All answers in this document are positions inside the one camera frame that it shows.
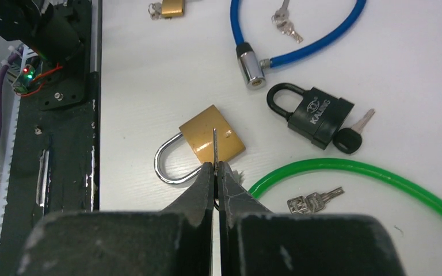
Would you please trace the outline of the silver keys of green lock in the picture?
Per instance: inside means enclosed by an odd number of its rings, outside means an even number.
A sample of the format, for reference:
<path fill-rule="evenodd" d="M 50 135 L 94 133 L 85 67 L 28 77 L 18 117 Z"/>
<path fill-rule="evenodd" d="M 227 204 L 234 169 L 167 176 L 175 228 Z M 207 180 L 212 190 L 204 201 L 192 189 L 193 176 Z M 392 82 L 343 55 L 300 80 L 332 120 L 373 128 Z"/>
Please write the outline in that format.
<path fill-rule="evenodd" d="M 342 187 L 338 187 L 325 193 L 311 193 L 307 196 L 298 196 L 287 201 L 290 213 L 292 214 L 313 214 L 326 208 L 332 199 L 345 193 Z"/>

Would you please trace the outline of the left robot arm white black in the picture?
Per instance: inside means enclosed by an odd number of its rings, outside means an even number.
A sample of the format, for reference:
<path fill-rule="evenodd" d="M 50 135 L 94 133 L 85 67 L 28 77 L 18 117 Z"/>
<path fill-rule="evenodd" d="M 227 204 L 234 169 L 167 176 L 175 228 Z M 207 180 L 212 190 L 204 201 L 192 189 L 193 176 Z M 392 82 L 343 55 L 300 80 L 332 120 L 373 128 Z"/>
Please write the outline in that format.
<path fill-rule="evenodd" d="M 48 1 L 0 1 L 0 36 L 20 40 L 53 63 L 65 63 L 84 48 L 78 32 Z"/>

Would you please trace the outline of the green cable lock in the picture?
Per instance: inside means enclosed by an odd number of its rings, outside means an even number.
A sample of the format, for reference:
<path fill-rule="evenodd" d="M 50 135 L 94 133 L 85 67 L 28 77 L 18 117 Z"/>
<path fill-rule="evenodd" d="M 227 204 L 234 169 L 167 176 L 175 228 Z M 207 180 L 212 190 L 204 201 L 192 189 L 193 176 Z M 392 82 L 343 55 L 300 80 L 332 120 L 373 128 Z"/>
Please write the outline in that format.
<path fill-rule="evenodd" d="M 376 179 L 410 195 L 442 217 L 442 199 L 438 196 L 393 172 L 349 159 L 315 158 L 286 164 L 266 174 L 250 187 L 248 192 L 254 198 L 259 199 L 271 187 L 287 178 L 322 170 L 344 171 Z"/>

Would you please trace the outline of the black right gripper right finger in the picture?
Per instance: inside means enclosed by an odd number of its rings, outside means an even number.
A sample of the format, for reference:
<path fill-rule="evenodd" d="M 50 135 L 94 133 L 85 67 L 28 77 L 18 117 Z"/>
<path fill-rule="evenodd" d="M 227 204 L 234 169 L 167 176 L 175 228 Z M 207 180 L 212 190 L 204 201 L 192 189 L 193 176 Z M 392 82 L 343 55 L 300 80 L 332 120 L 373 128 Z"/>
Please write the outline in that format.
<path fill-rule="evenodd" d="M 404 275 L 390 235 L 362 214 L 273 213 L 218 164 L 223 275 Z"/>

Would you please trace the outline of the silver keys of blue lock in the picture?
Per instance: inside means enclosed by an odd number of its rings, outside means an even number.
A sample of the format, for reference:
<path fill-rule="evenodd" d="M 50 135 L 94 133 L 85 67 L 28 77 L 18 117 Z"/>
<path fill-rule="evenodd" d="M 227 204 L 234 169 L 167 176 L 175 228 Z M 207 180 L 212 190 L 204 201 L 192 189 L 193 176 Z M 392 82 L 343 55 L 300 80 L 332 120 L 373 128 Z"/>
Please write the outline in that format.
<path fill-rule="evenodd" d="M 283 0 L 281 7 L 272 16 L 272 23 L 280 33 L 292 37 L 297 43 L 301 43 L 303 37 L 295 30 L 294 24 L 289 19 L 288 5 L 289 0 Z"/>

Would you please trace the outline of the black padlock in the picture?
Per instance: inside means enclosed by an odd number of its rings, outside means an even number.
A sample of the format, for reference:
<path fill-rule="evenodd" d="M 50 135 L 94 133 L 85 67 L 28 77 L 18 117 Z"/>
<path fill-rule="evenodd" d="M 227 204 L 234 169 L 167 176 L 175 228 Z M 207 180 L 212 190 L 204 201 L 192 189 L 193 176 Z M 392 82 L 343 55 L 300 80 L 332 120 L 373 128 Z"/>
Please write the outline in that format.
<path fill-rule="evenodd" d="M 293 112 L 275 103 L 275 95 L 282 90 L 302 96 L 302 101 Z M 354 103 L 345 98 L 337 98 L 316 87 L 305 90 L 292 83 L 279 83 L 271 87 L 266 102 L 273 112 L 286 120 L 289 129 L 322 150 L 332 142 L 354 107 Z"/>

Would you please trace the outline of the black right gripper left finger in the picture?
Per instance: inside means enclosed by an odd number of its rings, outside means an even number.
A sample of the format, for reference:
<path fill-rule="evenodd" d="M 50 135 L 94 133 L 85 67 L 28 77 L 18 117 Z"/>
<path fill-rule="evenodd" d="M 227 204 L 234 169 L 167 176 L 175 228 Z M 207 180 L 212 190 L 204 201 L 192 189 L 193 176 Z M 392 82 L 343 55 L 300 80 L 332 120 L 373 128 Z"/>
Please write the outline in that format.
<path fill-rule="evenodd" d="M 160 211 L 51 213 L 16 275 L 211 275 L 214 167 Z"/>

